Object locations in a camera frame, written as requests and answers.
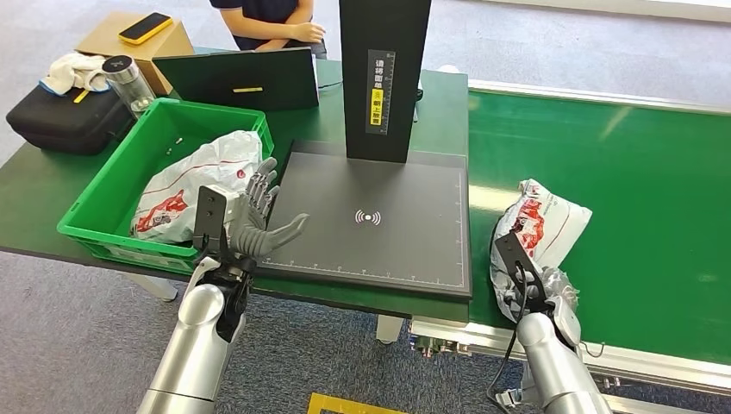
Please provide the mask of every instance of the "vertical black panel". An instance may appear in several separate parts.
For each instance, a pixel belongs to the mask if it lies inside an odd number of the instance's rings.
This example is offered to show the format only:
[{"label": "vertical black panel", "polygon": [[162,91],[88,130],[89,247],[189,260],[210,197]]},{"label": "vertical black panel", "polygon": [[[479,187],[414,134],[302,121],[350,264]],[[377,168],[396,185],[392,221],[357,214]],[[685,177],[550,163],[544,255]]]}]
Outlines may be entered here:
[{"label": "vertical black panel", "polygon": [[405,162],[431,0],[340,5],[347,156]]}]

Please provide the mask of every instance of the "yellow label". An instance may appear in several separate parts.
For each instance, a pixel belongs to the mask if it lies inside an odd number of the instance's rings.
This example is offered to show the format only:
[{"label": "yellow label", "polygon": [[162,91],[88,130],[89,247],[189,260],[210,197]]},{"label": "yellow label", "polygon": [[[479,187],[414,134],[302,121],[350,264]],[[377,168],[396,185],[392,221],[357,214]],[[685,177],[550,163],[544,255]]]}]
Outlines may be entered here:
[{"label": "yellow label", "polygon": [[322,410],[339,412],[340,414],[406,414],[405,412],[356,403],[313,392],[309,399],[307,414],[320,414]]},{"label": "yellow label", "polygon": [[246,92],[261,92],[264,88],[257,87],[257,88],[240,88],[240,89],[234,89],[234,93],[246,93]]},{"label": "yellow label", "polygon": [[76,96],[76,99],[74,99],[73,102],[75,104],[79,104],[81,101],[84,100],[84,98],[86,97],[86,95],[89,95],[89,91],[87,91],[86,89],[84,89],[83,91],[81,91],[81,93],[79,93]]},{"label": "yellow label", "polygon": [[384,90],[373,89],[371,92],[371,125],[380,125],[383,120]]}]

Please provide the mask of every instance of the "gray carpet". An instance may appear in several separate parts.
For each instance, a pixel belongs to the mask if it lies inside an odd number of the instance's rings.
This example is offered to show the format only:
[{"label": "gray carpet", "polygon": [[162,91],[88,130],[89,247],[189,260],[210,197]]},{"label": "gray carpet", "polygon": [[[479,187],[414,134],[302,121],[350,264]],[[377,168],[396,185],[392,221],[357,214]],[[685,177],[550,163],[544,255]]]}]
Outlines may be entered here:
[{"label": "gray carpet", "polygon": [[[316,1],[338,59],[337,2]],[[112,9],[180,17],[197,46],[232,48],[206,0],[3,0],[0,113]],[[731,28],[460,0],[434,0],[424,66],[472,78],[688,99],[731,106]],[[0,165],[22,139],[0,122]],[[175,323],[178,301],[118,274],[0,254],[0,412],[134,412]],[[312,392],[409,413],[491,413],[497,360],[411,352],[374,340],[375,317],[255,296],[219,412],[304,413]],[[514,386],[510,366],[503,386]],[[623,395],[707,412],[727,398],[629,386]],[[537,412],[524,409],[522,412]]]}]

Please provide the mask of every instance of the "cardboard box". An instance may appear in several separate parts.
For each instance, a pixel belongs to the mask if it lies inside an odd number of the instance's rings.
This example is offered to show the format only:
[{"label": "cardboard box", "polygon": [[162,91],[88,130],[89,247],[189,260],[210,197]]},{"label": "cardboard box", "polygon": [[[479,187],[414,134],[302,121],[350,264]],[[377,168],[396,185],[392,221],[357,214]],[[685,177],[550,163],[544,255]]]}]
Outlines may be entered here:
[{"label": "cardboard box", "polygon": [[168,95],[172,91],[170,83],[153,64],[153,58],[165,56],[189,56],[195,54],[193,45],[185,33],[180,20],[173,23],[141,45],[131,45],[119,39],[119,33],[132,26],[147,15],[114,11],[97,28],[89,33],[76,46],[79,53],[116,56],[126,54],[134,58],[145,79],[157,95]]}]

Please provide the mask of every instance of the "wireless symbol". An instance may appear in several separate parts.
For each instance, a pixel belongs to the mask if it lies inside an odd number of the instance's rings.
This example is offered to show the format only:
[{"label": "wireless symbol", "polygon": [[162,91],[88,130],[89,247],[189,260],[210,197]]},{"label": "wireless symbol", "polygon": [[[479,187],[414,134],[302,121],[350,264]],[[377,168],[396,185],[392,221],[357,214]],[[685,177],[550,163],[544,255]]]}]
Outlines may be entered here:
[{"label": "wireless symbol", "polygon": [[378,226],[381,223],[381,213],[376,211],[370,215],[364,213],[363,210],[358,210],[355,212],[355,222],[358,224],[361,224],[362,222],[371,222]]}]

